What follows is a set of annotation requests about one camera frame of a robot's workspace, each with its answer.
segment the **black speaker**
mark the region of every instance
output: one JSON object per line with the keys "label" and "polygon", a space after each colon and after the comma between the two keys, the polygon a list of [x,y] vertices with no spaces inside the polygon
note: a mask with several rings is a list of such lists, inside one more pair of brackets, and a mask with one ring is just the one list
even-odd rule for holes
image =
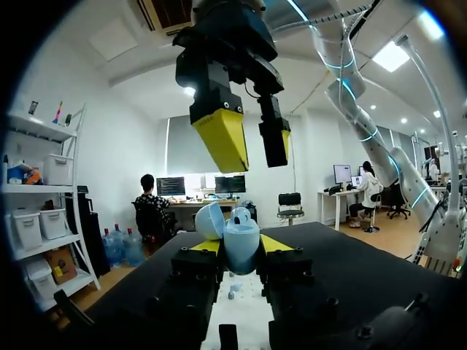
{"label": "black speaker", "polygon": [[[94,273],[99,277],[110,271],[110,265],[107,261],[107,256],[105,255],[104,244],[102,243],[101,229],[99,227],[99,215],[93,211],[93,201],[90,198],[86,198],[87,194],[88,188],[86,186],[78,186],[78,208],[80,210],[82,234],[85,239],[90,263],[93,266]],[[66,218],[68,220],[70,230],[77,234],[71,193],[66,194],[65,206]],[[77,259],[81,269],[89,272],[86,264],[79,254],[77,254]]]}

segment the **woman sitting at desk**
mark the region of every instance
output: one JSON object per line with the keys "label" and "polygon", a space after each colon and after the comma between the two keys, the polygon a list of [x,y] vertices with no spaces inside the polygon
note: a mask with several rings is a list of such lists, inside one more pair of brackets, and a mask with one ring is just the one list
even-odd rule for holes
{"label": "woman sitting at desk", "polygon": [[146,174],[141,178],[141,186],[143,187],[143,194],[140,195],[135,203],[152,204],[155,210],[160,214],[164,224],[171,228],[175,224],[173,216],[167,213],[164,209],[168,208],[172,202],[165,198],[154,196],[154,177],[153,175]]}
{"label": "woman sitting at desk", "polygon": [[381,193],[384,188],[375,177],[374,170],[370,162],[366,161],[363,163],[363,170],[365,171],[365,174],[363,175],[362,182],[357,186],[357,190],[363,191],[364,199],[362,203],[352,204],[349,207],[352,219],[352,222],[349,224],[351,228],[360,227],[358,212],[361,210],[373,209],[376,206],[376,203],[371,200],[371,196]]}

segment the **office chair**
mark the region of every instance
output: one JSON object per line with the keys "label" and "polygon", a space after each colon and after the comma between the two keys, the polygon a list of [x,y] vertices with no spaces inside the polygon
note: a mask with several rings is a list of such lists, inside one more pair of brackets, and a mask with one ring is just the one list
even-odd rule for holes
{"label": "office chair", "polygon": [[404,198],[402,197],[402,192],[401,192],[401,185],[400,184],[393,184],[390,187],[391,191],[391,199],[390,199],[390,205],[391,207],[395,207],[395,209],[391,209],[387,212],[387,215],[390,217],[390,219],[394,218],[394,216],[403,214],[406,217],[407,220],[407,214],[410,216],[411,212],[410,210],[402,208],[402,206],[406,203],[404,201]]}
{"label": "office chair", "polygon": [[154,205],[131,202],[136,210],[136,225],[143,237],[143,243],[158,243],[163,246],[172,238],[170,227],[166,227]]}
{"label": "office chair", "polygon": [[[378,203],[378,202],[381,202],[381,198],[382,198],[382,192],[372,195],[370,197],[370,200],[372,202]],[[375,233],[379,231],[379,227],[374,225],[374,220],[376,219],[376,216],[377,216],[377,209],[378,209],[378,205],[375,205],[373,210],[365,209],[365,214],[370,215],[371,222],[370,222],[370,225],[366,229],[363,230],[363,232]]]}
{"label": "office chair", "polygon": [[[280,210],[281,206],[298,206],[300,209]],[[279,195],[279,206],[277,207],[277,217],[288,219],[289,226],[293,225],[293,219],[304,217],[305,213],[301,207],[300,193],[283,193]]]}

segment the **white storage bin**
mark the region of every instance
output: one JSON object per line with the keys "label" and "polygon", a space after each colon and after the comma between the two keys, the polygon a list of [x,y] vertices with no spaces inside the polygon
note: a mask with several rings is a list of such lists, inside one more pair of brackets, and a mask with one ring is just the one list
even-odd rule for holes
{"label": "white storage bin", "polygon": [[12,215],[6,214],[4,216],[5,228],[7,229],[8,242],[11,247],[15,247],[18,244],[17,237],[13,233],[12,227]]}
{"label": "white storage bin", "polygon": [[13,212],[16,231],[25,250],[31,250],[42,245],[41,229],[38,211],[19,209]]}
{"label": "white storage bin", "polygon": [[54,239],[66,235],[65,208],[41,210],[39,221],[41,223],[41,232],[45,238]]}
{"label": "white storage bin", "polygon": [[26,264],[29,280],[34,284],[42,299],[53,299],[53,295],[58,291],[58,288],[52,277],[52,269],[46,259],[35,257]]}
{"label": "white storage bin", "polygon": [[71,186],[73,183],[73,158],[48,155],[42,168],[44,184]]}

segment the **computer monitor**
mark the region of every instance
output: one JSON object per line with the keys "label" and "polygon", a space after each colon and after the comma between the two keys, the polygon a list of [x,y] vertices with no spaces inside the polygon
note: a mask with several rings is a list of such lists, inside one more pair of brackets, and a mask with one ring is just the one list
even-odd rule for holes
{"label": "computer monitor", "polygon": [[216,176],[216,193],[245,193],[245,176]]}
{"label": "computer monitor", "polygon": [[162,177],[157,178],[158,195],[185,195],[185,178]]}
{"label": "computer monitor", "polygon": [[334,166],[334,179],[337,184],[352,181],[350,166]]}
{"label": "computer monitor", "polygon": [[363,176],[352,176],[351,179],[352,179],[352,186],[357,187],[357,186],[360,186],[360,184],[362,183]]}

